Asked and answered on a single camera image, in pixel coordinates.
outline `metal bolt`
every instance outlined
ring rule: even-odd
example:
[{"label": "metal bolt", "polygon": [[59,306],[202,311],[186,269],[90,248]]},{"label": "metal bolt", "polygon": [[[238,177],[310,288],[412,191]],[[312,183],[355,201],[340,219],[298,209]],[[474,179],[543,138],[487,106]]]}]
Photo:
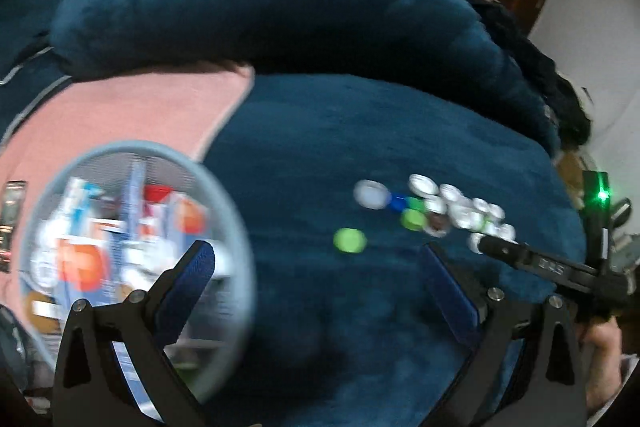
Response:
[{"label": "metal bolt", "polygon": [[86,308],[87,304],[89,304],[87,299],[78,299],[76,302],[74,302],[73,306],[71,306],[71,309],[73,309],[73,311],[75,312],[81,312]]},{"label": "metal bolt", "polygon": [[549,304],[551,304],[551,306],[556,310],[559,310],[560,308],[562,308],[562,299],[557,295],[551,295],[549,297]]},{"label": "metal bolt", "polygon": [[486,292],[486,296],[492,301],[500,302],[504,299],[504,292],[500,288],[489,288]]},{"label": "metal bolt", "polygon": [[142,302],[146,297],[146,292],[144,290],[133,290],[130,294],[129,294],[129,302],[132,302],[133,304],[136,304],[138,302]]}]

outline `round mesh basket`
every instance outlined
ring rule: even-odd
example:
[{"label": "round mesh basket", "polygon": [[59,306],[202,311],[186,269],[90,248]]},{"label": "round mesh basket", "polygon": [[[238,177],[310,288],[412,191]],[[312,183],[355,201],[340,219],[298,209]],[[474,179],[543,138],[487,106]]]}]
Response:
[{"label": "round mesh basket", "polygon": [[[135,183],[136,179],[140,182],[140,172],[143,172],[143,194],[146,194],[148,187],[171,188],[170,194],[162,201],[150,203],[142,198],[142,210],[137,216],[140,221],[144,223],[145,215],[149,212],[159,213],[160,216],[156,220],[146,220],[157,228],[152,232],[144,229],[151,236],[141,235],[142,225],[130,225],[127,231],[126,221],[133,219],[131,212],[127,211],[127,217],[123,219],[127,201],[134,202],[136,190],[140,189],[140,183]],[[90,222],[93,230],[95,223],[102,226],[104,219],[109,226],[100,229],[98,239],[77,239],[92,235],[93,232],[87,232],[86,226],[82,233],[76,230],[74,234],[65,229],[65,233],[58,231],[54,234],[62,235],[62,238],[55,237],[52,240],[53,236],[49,233],[43,239],[43,231],[49,230],[51,226],[48,223],[54,221],[52,216],[59,216],[61,208],[68,201],[70,180],[77,179],[89,184],[84,185],[86,187],[98,187],[99,195],[94,194],[95,198],[91,200],[97,210],[82,214],[85,221],[78,217],[79,211],[75,210],[76,217],[73,219],[77,221],[74,221],[76,225]],[[177,226],[175,216],[178,215],[190,216],[191,221],[179,222],[191,225]],[[133,234],[133,230],[138,230],[137,235]],[[149,237],[154,240],[145,243],[145,238]],[[140,253],[136,248],[141,247],[136,246],[132,250],[129,245],[144,244],[144,249],[140,251],[143,251],[144,259],[154,266],[158,265],[156,261],[161,258],[160,250],[154,248],[160,244],[170,245],[172,257],[168,261],[162,258],[160,263],[161,266],[164,263],[166,269],[170,267],[167,263],[175,264],[195,239],[214,242],[214,250],[224,251],[225,258],[219,260],[216,254],[216,274],[191,314],[178,343],[168,346],[166,352],[176,369],[184,375],[193,394],[202,401],[224,384],[241,356],[254,309],[254,261],[244,224],[229,195],[201,165],[152,142],[109,144],[78,158],[60,172],[34,207],[20,249],[20,291],[23,299],[31,299],[34,311],[31,315],[36,318],[30,325],[30,333],[47,363],[55,367],[64,321],[70,304],[76,298],[88,298],[94,305],[96,299],[98,304],[102,300],[107,303],[110,299],[122,301],[129,291],[137,289],[127,277],[135,280],[139,275],[141,281],[151,284],[159,276],[131,253]],[[89,245],[86,248],[97,245],[101,252],[106,252],[105,263],[111,264],[110,269],[102,273],[100,285],[89,284],[86,279],[76,278],[72,281],[67,278],[67,265],[60,261],[62,258],[65,259],[64,263],[68,261],[68,257],[62,254],[62,242],[74,241],[76,250],[85,248],[77,245],[84,241]],[[113,254],[115,245],[125,251],[125,254],[118,254],[117,263]],[[223,261],[220,266],[224,265],[222,274],[218,272],[219,261]],[[116,352],[125,358],[127,356],[126,350],[116,349]],[[129,376],[135,380],[135,375],[127,376],[125,362],[122,359],[120,362],[127,380]],[[145,393],[141,391],[140,397],[133,387],[132,391],[141,409],[153,415],[152,405],[145,403]]]}]

